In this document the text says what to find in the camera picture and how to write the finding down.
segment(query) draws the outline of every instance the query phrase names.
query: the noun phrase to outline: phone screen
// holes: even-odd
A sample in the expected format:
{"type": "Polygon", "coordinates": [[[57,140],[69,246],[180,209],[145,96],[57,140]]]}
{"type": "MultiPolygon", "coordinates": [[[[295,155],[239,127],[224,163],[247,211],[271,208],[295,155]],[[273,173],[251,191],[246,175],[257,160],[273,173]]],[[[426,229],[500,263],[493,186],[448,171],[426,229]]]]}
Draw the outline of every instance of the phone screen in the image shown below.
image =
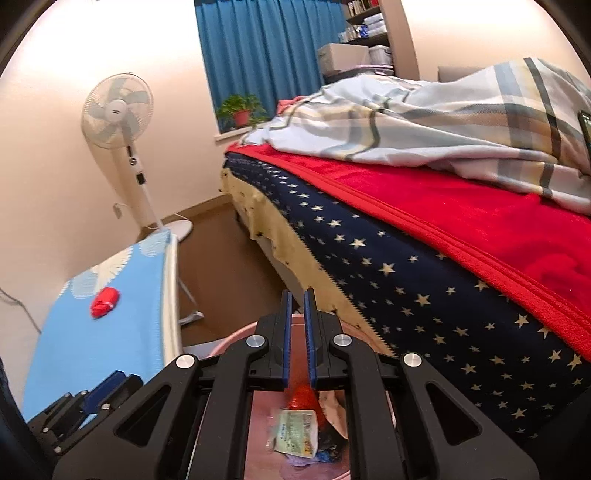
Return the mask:
{"type": "Polygon", "coordinates": [[[579,122],[581,124],[581,129],[583,130],[585,143],[587,144],[589,158],[591,158],[591,113],[583,111],[579,112],[579,122]]]}

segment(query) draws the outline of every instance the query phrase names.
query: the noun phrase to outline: beige wall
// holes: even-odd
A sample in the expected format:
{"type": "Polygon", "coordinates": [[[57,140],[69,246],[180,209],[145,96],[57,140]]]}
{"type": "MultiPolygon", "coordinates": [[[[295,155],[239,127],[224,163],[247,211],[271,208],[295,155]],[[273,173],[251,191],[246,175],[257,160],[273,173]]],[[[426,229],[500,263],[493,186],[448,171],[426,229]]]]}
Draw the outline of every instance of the beige wall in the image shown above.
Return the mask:
{"type": "MultiPolygon", "coordinates": [[[[103,78],[133,72],[154,94],[137,142],[158,214],[218,194],[223,145],[191,0],[57,0],[0,77],[0,287],[42,323],[63,283],[133,243],[152,222],[128,169],[91,148],[80,113],[103,78]]],[[[37,334],[0,301],[0,355],[18,401],[37,334]]]]}
{"type": "MultiPolygon", "coordinates": [[[[541,57],[591,86],[569,41],[534,0],[382,0],[388,21],[400,2],[421,80],[437,80],[438,66],[486,67],[541,57]]],[[[394,41],[397,35],[393,30],[394,41]]]]}

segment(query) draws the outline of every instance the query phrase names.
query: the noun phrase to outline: navy blue star blanket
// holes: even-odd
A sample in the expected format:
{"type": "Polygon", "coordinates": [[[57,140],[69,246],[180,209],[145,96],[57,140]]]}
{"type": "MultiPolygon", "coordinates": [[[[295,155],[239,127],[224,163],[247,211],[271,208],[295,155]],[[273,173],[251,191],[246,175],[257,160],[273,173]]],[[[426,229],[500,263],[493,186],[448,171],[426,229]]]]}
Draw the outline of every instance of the navy blue star blanket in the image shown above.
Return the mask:
{"type": "Polygon", "coordinates": [[[225,167],[275,204],[395,355],[425,356],[518,443],[589,386],[588,362],[450,258],[285,170],[238,153],[225,167]]]}

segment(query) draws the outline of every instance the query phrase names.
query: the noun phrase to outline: red blanket edge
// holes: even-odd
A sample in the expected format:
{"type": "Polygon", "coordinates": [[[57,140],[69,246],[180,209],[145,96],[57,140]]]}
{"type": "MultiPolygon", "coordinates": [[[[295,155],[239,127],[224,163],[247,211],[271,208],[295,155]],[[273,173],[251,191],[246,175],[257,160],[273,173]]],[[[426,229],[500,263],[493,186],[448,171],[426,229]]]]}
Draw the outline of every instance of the red blanket edge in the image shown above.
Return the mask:
{"type": "Polygon", "coordinates": [[[283,168],[351,207],[393,225],[439,250],[531,312],[577,353],[591,361],[591,319],[576,306],[522,272],[414,215],[305,167],[266,155],[258,151],[257,146],[239,147],[234,143],[226,151],[247,155],[283,168]]]}

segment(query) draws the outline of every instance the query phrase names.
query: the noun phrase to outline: metal bolt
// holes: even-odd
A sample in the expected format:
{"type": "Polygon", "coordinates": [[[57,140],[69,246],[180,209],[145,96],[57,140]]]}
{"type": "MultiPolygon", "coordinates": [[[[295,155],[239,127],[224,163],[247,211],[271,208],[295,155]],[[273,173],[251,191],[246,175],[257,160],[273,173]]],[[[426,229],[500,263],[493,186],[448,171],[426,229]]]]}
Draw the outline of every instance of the metal bolt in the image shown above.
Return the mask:
{"type": "Polygon", "coordinates": [[[181,355],[177,358],[177,367],[190,368],[195,364],[195,357],[193,355],[181,355]]]}
{"type": "Polygon", "coordinates": [[[421,356],[416,353],[407,353],[404,355],[402,361],[409,367],[418,367],[421,363],[423,363],[421,356]]]}
{"type": "Polygon", "coordinates": [[[262,335],[251,335],[246,339],[246,344],[248,346],[256,348],[258,346],[265,344],[265,337],[263,337],[262,335]]]}
{"type": "Polygon", "coordinates": [[[339,333],[333,338],[333,342],[338,346],[349,346],[353,339],[346,333],[339,333]]]}

